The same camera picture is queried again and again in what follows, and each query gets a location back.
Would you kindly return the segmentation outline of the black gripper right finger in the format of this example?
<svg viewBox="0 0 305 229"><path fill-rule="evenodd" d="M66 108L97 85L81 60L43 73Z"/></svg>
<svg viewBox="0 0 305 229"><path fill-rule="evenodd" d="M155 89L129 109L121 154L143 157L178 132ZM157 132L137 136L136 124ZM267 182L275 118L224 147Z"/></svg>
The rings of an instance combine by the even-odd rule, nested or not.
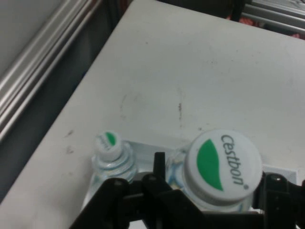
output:
<svg viewBox="0 0 305 229"><path fill-rule="evenodd" d="M254 208L262 211L265 229L305 227L305 182L293 184L277 173L263 173L254 192Z"/></svg>

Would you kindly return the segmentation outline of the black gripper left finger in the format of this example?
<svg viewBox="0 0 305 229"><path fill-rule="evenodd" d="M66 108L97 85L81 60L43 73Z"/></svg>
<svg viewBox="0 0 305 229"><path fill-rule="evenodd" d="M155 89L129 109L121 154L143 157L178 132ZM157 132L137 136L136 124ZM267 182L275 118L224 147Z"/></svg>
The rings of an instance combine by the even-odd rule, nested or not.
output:
<svg viewBox="0 0 305 229"><path fill-rule="evenodd" d="M202 212L165 181L165 153L154 155L153 171L131 184L122 178L103 182L72 229L126 229L143 220L149 229L204 229Z"/></svg>

